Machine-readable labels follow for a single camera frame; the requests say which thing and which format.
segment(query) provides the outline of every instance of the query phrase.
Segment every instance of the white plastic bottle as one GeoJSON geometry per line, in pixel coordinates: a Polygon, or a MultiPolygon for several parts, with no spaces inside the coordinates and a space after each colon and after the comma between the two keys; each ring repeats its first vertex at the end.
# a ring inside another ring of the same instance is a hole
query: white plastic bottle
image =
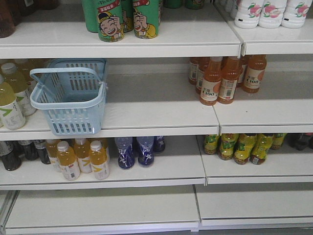
{"type": "Polygon", "coordinates": [[[278,28],[282,23],[287,0],[265,0],[259,19],[263,28],[278,28]]]}
{"type": "Polygon", "coordinates": [[[288,0],[283,15],[282,26],[287,28],[301,28],[307,17],[312,0],[288,0]]]}
{"type": "Polygon", "coordinates": [[[240,28],[255,28],[259,23],[264,0],[242,0],[234,23],[240,28]]]}

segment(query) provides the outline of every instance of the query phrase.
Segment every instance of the dark soda bottle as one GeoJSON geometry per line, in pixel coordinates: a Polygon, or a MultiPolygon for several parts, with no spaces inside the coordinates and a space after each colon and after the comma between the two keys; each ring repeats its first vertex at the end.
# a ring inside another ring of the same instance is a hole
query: dark soda bottle
{"type": "Polygon", "coordinates": [[[35,144],[33,141],[18,141],[19,144],[22,146],[23,151],[25,153],[25,158],[27,160],[35,160],[38,158],[38,153],[35,148],[35,144]]]}
{"type": "Polygon", "coordinates": [[[16,170],[22,164],[22,161],[15,154],[12,141],[0,141],[0,159],[6,170],[16,170]]]}
{"type": "Polygon", "coordinates": [[[37,150],[37,154],[40,158],[40,161],[43,164],[51,164],[49,156],[48,156],[48,152],[46,149],[46,142],[45,140],[33,140],[34,144],[35,144],[35,148],[37,150]]]}

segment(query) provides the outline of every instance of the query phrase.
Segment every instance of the shopping basket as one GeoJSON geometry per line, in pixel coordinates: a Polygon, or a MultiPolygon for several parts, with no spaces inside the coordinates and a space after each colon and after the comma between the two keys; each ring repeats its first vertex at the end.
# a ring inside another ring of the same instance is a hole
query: shopping basket
{"type": "Polygon", "coordinates": [[[52,133],[66,136],[99,132],[107,93],[106,60],[78,63],[58,59],[49,66],[56,68],[30,71],[38,82],[30,100],[33,107],[43,111],[52,133]]]}

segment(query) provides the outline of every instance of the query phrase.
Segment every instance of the bottle cap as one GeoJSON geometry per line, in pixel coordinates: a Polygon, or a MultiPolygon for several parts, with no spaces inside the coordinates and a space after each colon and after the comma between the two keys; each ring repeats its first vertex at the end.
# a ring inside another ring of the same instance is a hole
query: bottle cap
{"type": "Polygon", "coordinates": [[[1,70],[4,74],[13,74],[18,70],[18,68],[13,63],[6,63],[1,65],[1,70]]]}
{"type": "Polygon", "coordinates": [[[65,152],[68,150],[69,144],[66,141],[61,141],[58,143],[57,147],[58,147],[58,151],[65,152]]]}
{"type": "Polygon", "coordinates": [[[15,59],[14,61],[17,64],[24,64],[28,62],[28,59],[15,59]]]}
{"type": "Polygon", "coordinates": [[[101,145],[100,141],[93,141],[90,144],[90,149],[92,151],[100,151],[101,147],[102,147],[102,145],[101,145]]]}

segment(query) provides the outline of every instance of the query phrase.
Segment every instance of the white shelf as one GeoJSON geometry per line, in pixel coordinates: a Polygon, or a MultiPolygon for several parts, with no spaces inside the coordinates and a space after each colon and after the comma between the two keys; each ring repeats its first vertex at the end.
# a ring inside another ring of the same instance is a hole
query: white shelf
{"type": "Polygon", "coordinates": [[[313,150],[310,148],[298,151],[285,142],[279,150],[270,149],[263,164],[239,165],[234,160],[223,161],[218,154],[206,154],[203,137],[198,136],[198,140],[209,187],[214,184],[313,182],[313,150]]]}
{"type": "Polygon", "coordinates": [[[313,225],[312,184],[196,186],[203,229],[313,225]]]}
{"type": "MultiPolygon", "coordinates": [[[[108,87],[102,130],[86,138],[218,133],[214,109],[199,102],[186,73],[112,74],[108,87]]],[[[39,110],[18,130],[0,128],[0,140],[56,138],[69,136],[52,134],[39,110]]]]}
{"type": "Polygon", "coordinates": [[[254,54],[310,54],[313,53],[313,19],[308,16],[303,27],[298,29],[279,26],[276,29],[256,26],[243,29],[219,5],[215,7],[242,42],[242,55],[254,54]]]}
{"type": "Polygon", "coordinates": [[[266,72],[258,93],[214,105],[221,133],[313,132],[311,72],[266,72]]]}
{"type": "Polygon", "coordinates": [[[110,175],[107,179],[96,180],[92,173],[81,173],[75,181],[67,181],[62,173],[54,171],[51,165],[40,160],[24,160],[15,171],[6,171],[0,166],[1,189],[81,189],[81,188],[125,188],[149,186],[175,186],[205,184],[205,172],[195,136],[166,137],[166,148],[155,154],[151,167],[135,165],[123,170],[117,163],[117,150],[110,142],[110,175]]]}
{"type": "Polygon", "coordinates": [[[6,234],[179,231],[198,223],[192,186],[21,191],[6,234]]]}
{"type": "Polygon", "coordinates": [[[26,17],[14,34],[0,39],[0,58],[236,56],[240,48],[209,3],[197,11],[164,8],[156,38],[143,40],[129,32],[116,43],[102,42],[87,31],[80,4],[62,4],[26,17]]]}

